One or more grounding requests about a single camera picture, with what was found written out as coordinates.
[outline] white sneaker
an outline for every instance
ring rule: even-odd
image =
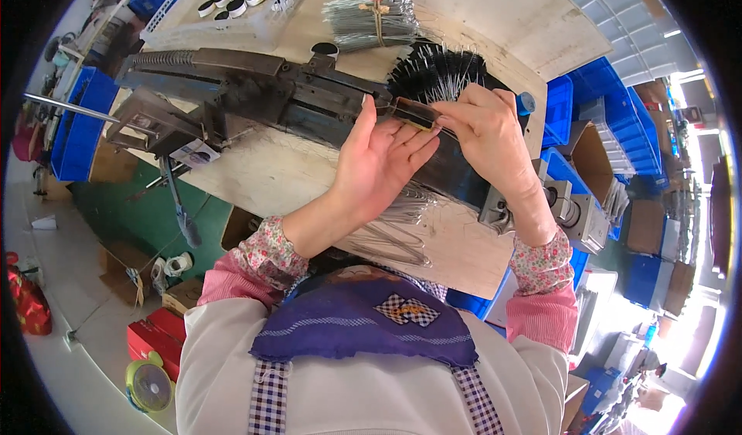
[[[164,293],[165,290],[168,289],[168,280],[165,278],[164,259],[157,258],[156,260],[154,260],[150,276],[152,277],[152,286],[154,287],[154,290],[156,290],[157,293],[160,293],[160,296],[162,296],[162,293]]]
[[[165,275],[168,277],[180,277],[182,273],[193,267],[193,258],[188,252],[183,252],[180,256],[169,258],[165,263]]]

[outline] left hand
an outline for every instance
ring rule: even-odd
[[[328,194],[339,198],[359,225],[378,217],[438,149],[440,128],[422,131],[398,119],[376,124],[373,97],[340,149]]]

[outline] black bristle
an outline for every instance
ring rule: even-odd
[[[422,103],[454,101],[470,82],[484,85],[487,68],[482,56],[469,50],[447,50],[419,42],[406,59],[398,59],[389,80],[394,96]]]

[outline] checkered strap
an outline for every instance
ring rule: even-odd
[[[250,435],[286,432],[286,382],[291,363],[258,361],[250,398]]]
[[[453,376],[459,383],[461,393],[464,395],[464,401],[469,407],[472,419],[474,421],[474,431],[477,435],[504,435],[500,417],[495,411],[489,393],[482,379],[479,378],[479,372],[475,367],[455,367],[451,369]]]

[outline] purple cloth patch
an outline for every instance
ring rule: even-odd
[[[471,367],[474,341],[459,313],[404,281],[323,285],[274,312],[250,354],[270,362],[294,356],[342,359],[356,353],[422,356]]]

